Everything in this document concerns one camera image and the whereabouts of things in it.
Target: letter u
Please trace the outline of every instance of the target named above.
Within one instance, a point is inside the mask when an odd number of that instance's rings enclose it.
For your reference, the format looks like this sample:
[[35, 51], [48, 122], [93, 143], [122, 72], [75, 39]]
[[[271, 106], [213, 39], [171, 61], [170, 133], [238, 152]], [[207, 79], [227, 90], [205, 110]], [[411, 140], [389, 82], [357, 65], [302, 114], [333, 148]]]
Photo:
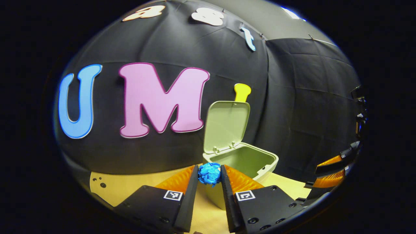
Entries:
[[94, 78], [101, 72], [102, 65], [93, 64], [86, 66], [78, 73], [79, 84], [79, 118], [72, 121], [68, 116], [68, 88], [74, 79], [74, 74], [68, 74], [61, 81], [59, 86], [58, 113], [59, 122], [64, 133], [73, 139], [85, 137], [92, 128], [93, 107], [92, 107], [92, 88]]

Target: open lid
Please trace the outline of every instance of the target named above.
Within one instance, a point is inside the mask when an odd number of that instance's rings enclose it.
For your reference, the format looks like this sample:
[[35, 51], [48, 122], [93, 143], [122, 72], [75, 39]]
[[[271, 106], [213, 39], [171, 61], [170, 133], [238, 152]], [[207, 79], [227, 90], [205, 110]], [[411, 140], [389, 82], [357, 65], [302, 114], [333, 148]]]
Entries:
[[250, 105], [246, 102], [218, 101], [211, 104], [207, 114], [204, 152], [212, 154], [238, 145], [247, 127]]

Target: wooden table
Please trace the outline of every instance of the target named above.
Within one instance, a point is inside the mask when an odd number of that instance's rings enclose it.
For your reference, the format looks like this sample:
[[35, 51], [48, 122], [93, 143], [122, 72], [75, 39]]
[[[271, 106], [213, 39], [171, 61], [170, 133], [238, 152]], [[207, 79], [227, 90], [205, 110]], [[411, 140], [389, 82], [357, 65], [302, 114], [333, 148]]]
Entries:
[[[109, 175], [92, 172], [90, 177], [91, 192], [97, 194], [112, 206], [117, 206], [128, 196], [143, 185], [156, 186], [170, 176], [184, 170], [178, 169], [168, 172], [141, 174], [141, 175]], [[291, 198], [306, 198], [310, 189], [304, 188], [302, 182], [288, 179], [280, 175], [270, 175], [260, 182], [263, 186], [277, 185]], [[226, 211], [218, 208], [207, 197], [205, 185], [198, 183], [193, 206], [193, 215], [190, 233], [228, 234]]]

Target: pink letter m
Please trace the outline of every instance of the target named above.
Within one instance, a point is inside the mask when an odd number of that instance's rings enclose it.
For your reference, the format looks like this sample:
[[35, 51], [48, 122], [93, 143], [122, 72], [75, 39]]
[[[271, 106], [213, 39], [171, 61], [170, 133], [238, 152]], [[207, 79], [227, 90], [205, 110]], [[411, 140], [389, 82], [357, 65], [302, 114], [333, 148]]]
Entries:
[[120, 129], [121, 136], [136, 138], [149, 133], [149, 127], [141, 118], [142, 110], [158, 133], [165, 131], [176, 108], [172, 131], [193, 132], [203, 127], [201, 98], [209, 79], [207, 71], [194, 67], [184, 69], [167, 92], [151, 63], [130, 63], [121, 67], [119, 73], [125, 80], [125, 125]]

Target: blue crumpled paper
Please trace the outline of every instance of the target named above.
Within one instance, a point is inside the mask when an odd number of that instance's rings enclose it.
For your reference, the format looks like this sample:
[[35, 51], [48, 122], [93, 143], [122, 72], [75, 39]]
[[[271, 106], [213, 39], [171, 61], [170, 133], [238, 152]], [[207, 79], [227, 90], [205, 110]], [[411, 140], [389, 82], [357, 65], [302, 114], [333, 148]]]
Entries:
[[221, 172], [218, 170], [220, 165], [215, 162], [205, 163], [199, 167], [198, 180], [203, 184], [212, 184], [214, 187], [221, 182]]

